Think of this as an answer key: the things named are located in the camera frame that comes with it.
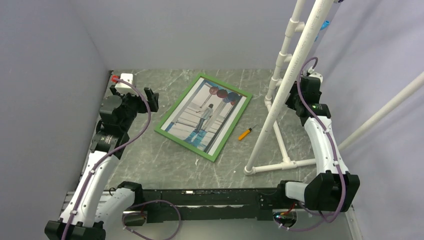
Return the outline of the green wooden picture frame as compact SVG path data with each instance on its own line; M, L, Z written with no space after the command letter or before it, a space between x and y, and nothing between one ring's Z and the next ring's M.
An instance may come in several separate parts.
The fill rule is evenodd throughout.
M252 96L245 90L200 73L154 130L214 162Z

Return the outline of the orange handled screwdriver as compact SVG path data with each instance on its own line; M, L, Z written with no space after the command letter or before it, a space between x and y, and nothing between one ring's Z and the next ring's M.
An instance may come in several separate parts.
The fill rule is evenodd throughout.
M256 127L256 124L253 125L252 127L248 128L247 130L245 130L239 137L238 140L242 141L248 134L250 134L252 132L252 130Z

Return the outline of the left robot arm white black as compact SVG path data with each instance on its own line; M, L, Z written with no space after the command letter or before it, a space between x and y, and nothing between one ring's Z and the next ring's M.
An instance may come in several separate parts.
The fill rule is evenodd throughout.
M157 112L160 95L148 87L144 95L119 84L109 89L112 94L101 102L80 182L59 219L48 221L44 228L50 240L104 240L124 210L137 210L144 203L142 185L128 181L120 183L104 204L100 201L125 147L132 143L128 131L134 119Z

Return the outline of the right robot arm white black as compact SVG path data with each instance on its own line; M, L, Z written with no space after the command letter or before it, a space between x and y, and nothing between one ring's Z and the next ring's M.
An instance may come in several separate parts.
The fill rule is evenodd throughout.
M310 183L282 181L276 203L289 207L301 202L311 211L346 212L359 189L358 175L351 174L334 141L331 113L320 103L322 76L308 73L295 82L286 105L295 111L310 139L316 162L316 177Z

